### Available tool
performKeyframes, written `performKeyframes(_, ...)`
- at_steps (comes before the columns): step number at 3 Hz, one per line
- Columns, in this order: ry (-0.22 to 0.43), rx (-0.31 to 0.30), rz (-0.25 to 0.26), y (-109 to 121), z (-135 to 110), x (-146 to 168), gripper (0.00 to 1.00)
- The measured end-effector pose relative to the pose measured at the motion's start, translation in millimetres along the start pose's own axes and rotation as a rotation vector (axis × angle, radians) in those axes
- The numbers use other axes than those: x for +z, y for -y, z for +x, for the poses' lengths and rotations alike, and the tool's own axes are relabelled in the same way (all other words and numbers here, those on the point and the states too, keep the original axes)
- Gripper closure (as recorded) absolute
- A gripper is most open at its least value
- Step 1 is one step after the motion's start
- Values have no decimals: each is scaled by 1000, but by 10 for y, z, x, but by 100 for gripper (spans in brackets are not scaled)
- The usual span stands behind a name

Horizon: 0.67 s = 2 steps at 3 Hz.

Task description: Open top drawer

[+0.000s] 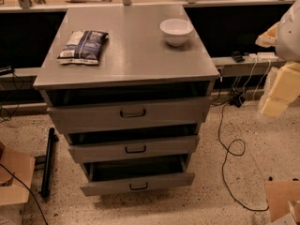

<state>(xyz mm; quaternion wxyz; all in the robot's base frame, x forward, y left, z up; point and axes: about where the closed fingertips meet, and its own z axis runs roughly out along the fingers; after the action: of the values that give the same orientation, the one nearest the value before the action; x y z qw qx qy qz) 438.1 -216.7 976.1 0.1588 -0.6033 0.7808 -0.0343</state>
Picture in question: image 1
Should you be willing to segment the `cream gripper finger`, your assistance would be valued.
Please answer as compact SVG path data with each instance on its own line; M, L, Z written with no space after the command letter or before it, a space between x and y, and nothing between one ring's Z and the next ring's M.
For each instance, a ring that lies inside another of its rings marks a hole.
M280 69L270 70L259 104L261 114L277 117L300 96L300 25L277 22L259 35L255 43L275 47L277 56L285 61Z

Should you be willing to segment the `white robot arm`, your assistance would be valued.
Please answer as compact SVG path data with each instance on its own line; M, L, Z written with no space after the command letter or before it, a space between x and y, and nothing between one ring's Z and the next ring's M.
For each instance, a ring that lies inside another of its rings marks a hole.
M300 0L296 0L280 21L259 35L255 43L274 47L285 65L277 71L270 88L262 96L261 113L281 115L300 96Z

